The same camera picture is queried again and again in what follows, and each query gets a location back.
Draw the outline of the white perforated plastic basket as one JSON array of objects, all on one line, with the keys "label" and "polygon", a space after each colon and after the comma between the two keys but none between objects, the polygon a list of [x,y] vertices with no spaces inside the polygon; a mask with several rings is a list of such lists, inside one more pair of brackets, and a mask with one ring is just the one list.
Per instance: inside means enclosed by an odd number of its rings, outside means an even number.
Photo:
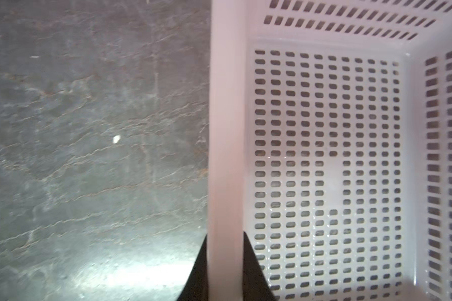
[{"label": "white perforated plastic basket", "polygon": [[213,1],[211,300],[452,300],[452,1]]}]

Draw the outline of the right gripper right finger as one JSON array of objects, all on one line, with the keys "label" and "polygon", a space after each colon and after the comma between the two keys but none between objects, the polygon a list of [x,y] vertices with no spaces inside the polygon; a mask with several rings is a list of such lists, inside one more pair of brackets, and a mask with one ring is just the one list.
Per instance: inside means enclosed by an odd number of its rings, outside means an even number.
[{"label": "right gripper right finger", "polygon": [[244,301],[275,301],[247,233],[244,232],[242,293]]}]

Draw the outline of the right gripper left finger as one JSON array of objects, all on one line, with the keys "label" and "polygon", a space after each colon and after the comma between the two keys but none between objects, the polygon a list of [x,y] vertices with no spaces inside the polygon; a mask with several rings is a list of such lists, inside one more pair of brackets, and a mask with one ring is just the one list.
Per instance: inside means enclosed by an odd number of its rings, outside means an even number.
[{"label": "right gripper left finger", "polygon": [[177,301],[208,301],[207,237]]}]

